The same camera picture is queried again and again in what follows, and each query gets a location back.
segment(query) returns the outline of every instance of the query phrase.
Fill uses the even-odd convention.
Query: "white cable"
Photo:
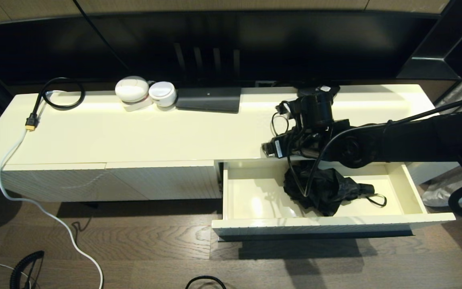
[[[88,258],[88,260],[92,261],[92,263],[94,263],[95,267],[97,267],[97,270],[99,271],[99,276],[101,277],[101,281],[99,282],[99,289],[101,289],[101,288],[103,288],[103,271],[101,270],[101,267],[99,266],[97,261],[95,261],[94,258],[92,258],[90,255],[86,254],[84,251],[81,251],[77,247],[76,242],[74,240],[74,236],[72,235],[72,231],[69,228],[69,226],[66,223],[64,223],[64,221],[57,218],[55,215],[53,215],[53,214],[49,213],[48,211],[44,210],[42,205],[40,205],[40,203],[38,203],[37,201],[34,201],[32,199],[20,198],[20,197],[11,197],[11,196],[9,196],[7,194],[7,192],[5,190],[5,187],[3,187],[3,183],[2,183],[2,179],[1,179],[2,169],[3,169],[3,167],[5,166],[5,164],[7,162],[8,156],[10,156],[10,154],[22,143],[22,141],[24,140],[24,137],[26,136],[26,133],[27,133],[27,130],[24,130],[22,132],[22,135],[20,136],[18,141],[10,148],[10,150],[8,150],[8,152],[5,154],[5,156],[1,160],[1,163],[0,163],[0,189],[1,189],[1,192],[3,192],[3,195],[5,196],[5,198],[7,198],[7,199],[9,199],[11,201],[27,201],[28,203],[32,203],[32,204],[36,205],[42,212],[44,212],[44,214],[50,216],[51,218],[57,220],[60,224],[64,225],[64,227],[69,232],[69,235],[70,235],[71,241],[72,241],[72,245],[74,246],[76,251],[78,251],[80,254],[82,254],[83,256]]]
[[[7,267],[8,269],[11,269],[11,270],[13,270],[13,268],[12,268],[12,267],[10,267],[10,266],[7,266],[7,265],[4,265],[4,264],[0,264],[0,266],[2,266],[2,267]],[[28,275],[26,275],[26,273],[24,273],[24,272],[21,272],[21,274],[23,274],[24,276],[26,276],[26,278],[28,278]]]

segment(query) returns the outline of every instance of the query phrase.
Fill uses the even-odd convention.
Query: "cable connector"
[[[25,125],[25,128],[29,131],[34,131],[35,128],[38,126],[39,124],[39,118],[37,117],[37,114],[34,114],[34,113],[30,113],[30,117],[28,117],[26,119],[26,125]]]

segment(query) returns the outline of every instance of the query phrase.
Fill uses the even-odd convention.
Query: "wooden floor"
[[[105,289],[183,289],[198,275],[229,289],[462,288],[462,219],[415,236],[343,240],[218,243],[211,220],[220,200],[45,204],[71,224],[77,243],[99,261]],[[0,194],[0,263],[14,267],[46,252],[40,289],[96,289],[94,265],[78,254],[61,225],[30,204]],[[11,270],[0,267],[0,288]],[[216,289],[200,281],[193,289]]]

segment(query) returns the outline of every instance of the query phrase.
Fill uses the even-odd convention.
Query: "open drawer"
[[[367,199],[355,199],[325,217],[314,208],[304,209],[284,192],[286,159],[233,161],[224,163],[222,220],[211,223],[213,230],[223,240],[227,236],[246,240],[251,235],[406,232],[455,220],[453,213],[427,213],[403,163],[371,163],[359,169],[322,163],[320,167],[334,167],[357,183],[374,185],[376,193],[386,196],[387,205],[381,208]]]

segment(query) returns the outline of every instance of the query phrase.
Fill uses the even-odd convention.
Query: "white cabinet top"
[[[72,110],[56,110],[43,101],[39,125],[28,132],[8,165],[139,167],[154,162],[169,166],[262,158],[261,144],[274,136],[270,122],[275,106],[295,98],[295,92],[294,88],[244,88],[238,114],[156,106],[127,112],[114,92],[88,92],[85,101]],[[24,130],[36,96],[16,95],[0,117],[0,159]],[[71,104],[78,96],[79,92],[54,93],[51,100]],[[342,86],[332,113],[335,120],[348,118],[352,126],[361,126],[432,108],[418,85],[361,85]],[[282,121],[276,123],[278,130],[284,130]]]

